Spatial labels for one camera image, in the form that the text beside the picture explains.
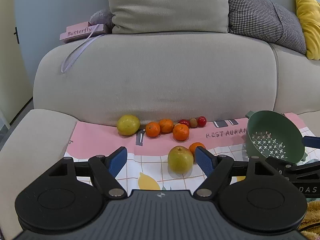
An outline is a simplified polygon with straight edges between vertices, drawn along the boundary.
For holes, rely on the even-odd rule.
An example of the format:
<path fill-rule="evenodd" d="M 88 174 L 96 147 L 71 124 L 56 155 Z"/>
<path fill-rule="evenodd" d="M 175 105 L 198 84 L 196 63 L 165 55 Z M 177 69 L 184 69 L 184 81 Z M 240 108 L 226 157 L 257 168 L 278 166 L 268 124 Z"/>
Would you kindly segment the green colander bowl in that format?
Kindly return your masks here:
<path fill-rule="evenodd" d="M 246 152 L 249 157 L 273 157 L 294 164 L 306 160 L 302 134 L 285 115 L 274 111 L 250 111 L 246 118 Z"/>

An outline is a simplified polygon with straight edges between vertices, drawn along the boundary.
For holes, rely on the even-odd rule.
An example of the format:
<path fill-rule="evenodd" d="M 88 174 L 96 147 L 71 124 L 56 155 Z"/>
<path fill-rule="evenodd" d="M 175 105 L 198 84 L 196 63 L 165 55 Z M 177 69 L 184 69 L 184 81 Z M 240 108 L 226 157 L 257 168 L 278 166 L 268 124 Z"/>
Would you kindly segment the orange mandarin front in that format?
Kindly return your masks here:
<path fill-rule="evenodd" d="M 206 148 L 204 144 L 202 144 L 201 142 L 194 142 L 189 146 L 189 151 L 193 154 L 193 156 L 195 157 L 195 151 L 196 148 L 200 146 L 202 148 Z"/>

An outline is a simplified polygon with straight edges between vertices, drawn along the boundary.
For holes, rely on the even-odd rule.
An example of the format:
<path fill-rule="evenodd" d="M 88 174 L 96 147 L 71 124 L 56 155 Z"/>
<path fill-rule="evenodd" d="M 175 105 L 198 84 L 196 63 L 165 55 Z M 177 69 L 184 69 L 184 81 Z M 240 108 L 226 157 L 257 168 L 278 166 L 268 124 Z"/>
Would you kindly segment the orange mandarin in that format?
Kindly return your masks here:
<path fill-rule="evenodd" d="M 195 157 L 195 151 L 196 148 L 200 146 L 202 148 L 206 148 L 204 144 L 202 144 L 201 142 L 194 142 L 189 146 L 189 151 L 193 154 L 193 156 Z"/>
<path fill-rule="evenodd" d="M 150 122 L 145 127 L 145 133 L 150 138 L 156 138 L 160 135 L 161 127 L 157 122 Z"/>
<path fill-rule="evenodd" d="M 174 122 L 171 119 L 162 119 L 159 121 L 161 133 L 171 133 L 174 128 Z"/>
<path fill-rule="evenodd" d="M 172 135 L 177 141 L 185 141 L 189 138 L 189 128 L 183 124 L 177 125 L 173 128 Z"/>

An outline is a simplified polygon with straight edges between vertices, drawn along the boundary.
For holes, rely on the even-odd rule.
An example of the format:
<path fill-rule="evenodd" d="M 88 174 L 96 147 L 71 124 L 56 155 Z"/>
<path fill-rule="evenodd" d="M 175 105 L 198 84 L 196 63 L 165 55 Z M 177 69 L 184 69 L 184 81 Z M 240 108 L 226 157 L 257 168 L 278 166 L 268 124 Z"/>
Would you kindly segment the yellow-green pear front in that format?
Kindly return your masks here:
<path fill-rule="evenodd" d="M 176 174 L 188 173 L 193 164 L 193 154 L 184 146 L 175 146 L 168 153 L 168 167 Z"/>

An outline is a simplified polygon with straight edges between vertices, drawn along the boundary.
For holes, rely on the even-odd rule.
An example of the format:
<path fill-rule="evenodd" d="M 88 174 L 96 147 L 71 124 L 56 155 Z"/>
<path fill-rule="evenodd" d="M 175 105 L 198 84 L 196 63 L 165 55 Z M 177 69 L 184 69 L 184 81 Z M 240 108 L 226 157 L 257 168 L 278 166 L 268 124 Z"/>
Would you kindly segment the red cherry tomato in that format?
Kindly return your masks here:
<path fill-rule="evenodd" d="M 188 128 L 190 128 L 190 121 L 189 120 L 181 119 L 178 123 L 183 124 L 183 125 L 187 126 Z"/>
<path fill-rule="evenodd" d="M 207 123 L 207 119 L 204 116 L 198 117 L 198 119 L 197 119 L 197 126 L 198 127 L 204 127 L 204 126 L 206 126 L 206 123 Z"/>

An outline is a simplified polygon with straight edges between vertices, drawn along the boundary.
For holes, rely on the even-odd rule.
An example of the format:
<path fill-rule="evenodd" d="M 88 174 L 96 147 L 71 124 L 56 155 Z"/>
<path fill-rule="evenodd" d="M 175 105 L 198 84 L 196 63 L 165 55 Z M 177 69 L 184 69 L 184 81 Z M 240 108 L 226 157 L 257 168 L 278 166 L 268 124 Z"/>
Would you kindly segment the pink checkered lemon cloth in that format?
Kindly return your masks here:
<path fill-rule="evenodd" d="M 302 137 L 313 133 L 295 114 L 284 114 L 300 130 Z M 207 178 L 196 163 L 188 173 L 176 174 L 168 167 L 168 153 L 175 146 L 201 142 L 212 155 L 226 155 L 235 161 L 248 161 L 246 128 L 248 119 L 209 122 L 203 128 L 189 129 L 189 138 L 177 141 L 172 133 L 150 138 L 145 131 L 124 137 L 115 127 L 78 122 L 66 150 L 75 161 L 87 161 L 96 155 L 108 156 L 121 146 L 127 149 L 127 162 L 116 180 L 127 193 L 132 190 L 189 190 L 194 192 Z M 296 165 L 319 159 L 319 148 L 305 147 L 307 158 Z"/>

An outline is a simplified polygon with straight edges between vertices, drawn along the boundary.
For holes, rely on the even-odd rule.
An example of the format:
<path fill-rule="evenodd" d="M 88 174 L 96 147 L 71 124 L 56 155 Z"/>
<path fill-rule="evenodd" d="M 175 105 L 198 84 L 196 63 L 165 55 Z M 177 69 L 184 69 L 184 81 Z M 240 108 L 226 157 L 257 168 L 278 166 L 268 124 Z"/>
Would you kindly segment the yellow pillow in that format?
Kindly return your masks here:
<path fill-rule="evenodd" d="M 306 57 L 319 60 L 320 56 L 320 6 L 316 0 L 295 0 L 296 15 L 300 21 L 306 42 Z"/>

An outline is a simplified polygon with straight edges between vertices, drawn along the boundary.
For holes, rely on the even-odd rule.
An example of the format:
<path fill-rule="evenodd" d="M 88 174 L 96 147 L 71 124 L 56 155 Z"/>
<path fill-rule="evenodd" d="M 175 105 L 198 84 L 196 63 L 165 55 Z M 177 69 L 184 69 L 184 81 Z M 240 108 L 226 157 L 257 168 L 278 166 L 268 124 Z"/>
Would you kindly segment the lilac ribbon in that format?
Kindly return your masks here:
<path fill-rule="evenodd" d="M 106 34 L 101 34 L 97 36 L 92 36 L 84 39 L 75 49 L 73 49 L 64 61 L 61 64 L 61 73 L 67 72 L 73 64 L 75 64 L 76 60 L 80 57 L 80 55 L 86 50 L 86 48 L 91 45 L 95 40 L 104 36 Z"/>

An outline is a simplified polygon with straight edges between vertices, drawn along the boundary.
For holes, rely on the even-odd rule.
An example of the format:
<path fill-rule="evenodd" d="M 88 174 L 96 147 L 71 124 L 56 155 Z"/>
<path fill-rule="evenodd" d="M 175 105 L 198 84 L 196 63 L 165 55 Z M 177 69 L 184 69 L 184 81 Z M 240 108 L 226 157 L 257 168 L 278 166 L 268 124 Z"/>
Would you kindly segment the houndstooth pillow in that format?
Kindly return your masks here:
<path fill-rule="evenodd" d="M 297 16 L 271 0 L 228 0 L 229 32 L 306 54 Z"/>

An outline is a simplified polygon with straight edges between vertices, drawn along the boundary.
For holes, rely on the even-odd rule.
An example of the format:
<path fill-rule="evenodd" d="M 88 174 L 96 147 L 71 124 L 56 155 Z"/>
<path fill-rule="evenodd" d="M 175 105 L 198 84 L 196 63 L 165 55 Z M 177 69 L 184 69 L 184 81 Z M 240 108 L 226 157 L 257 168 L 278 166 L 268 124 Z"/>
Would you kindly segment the beige sofa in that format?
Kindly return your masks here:
<path fill-rule="evenodd" d="M 43 57 L 34 109 L 1 149 L 5 239 L 22 230 L 17 195 L 63 156 L 77 121 L 114 126 L 124 114 L 143 124 L 215 121 L 274 110 L 298 114 L 319 135 L 319 62 L 296 51 L 229 33 L 109 34 L 61 72 L 77 46 L 64 44 Z"/>

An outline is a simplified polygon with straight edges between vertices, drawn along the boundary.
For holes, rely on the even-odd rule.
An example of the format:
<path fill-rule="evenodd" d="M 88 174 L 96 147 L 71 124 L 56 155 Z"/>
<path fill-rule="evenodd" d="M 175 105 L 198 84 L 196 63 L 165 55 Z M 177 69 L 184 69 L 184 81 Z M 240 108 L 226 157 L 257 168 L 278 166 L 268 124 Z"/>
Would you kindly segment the purple plush toy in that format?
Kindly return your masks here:
<path fill-rule="evenodd" d="M 112 29 L 114 24 L 112 22 L 113 14 L 109 9 L 103 9 L 95 12 L 89 19 L 91 25 L 104 24 L 108 29 Z"/>

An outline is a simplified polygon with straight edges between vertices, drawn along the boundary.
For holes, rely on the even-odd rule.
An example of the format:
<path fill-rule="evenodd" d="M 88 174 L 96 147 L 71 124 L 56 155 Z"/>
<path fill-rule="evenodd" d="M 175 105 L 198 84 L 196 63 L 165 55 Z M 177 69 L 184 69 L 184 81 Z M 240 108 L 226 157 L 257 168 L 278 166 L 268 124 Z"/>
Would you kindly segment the beige back cushion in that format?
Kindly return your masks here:
<path fill-rule="evenodd" d="M 108 0 L 114 34 L 226 33 L 228 0 Z"/>

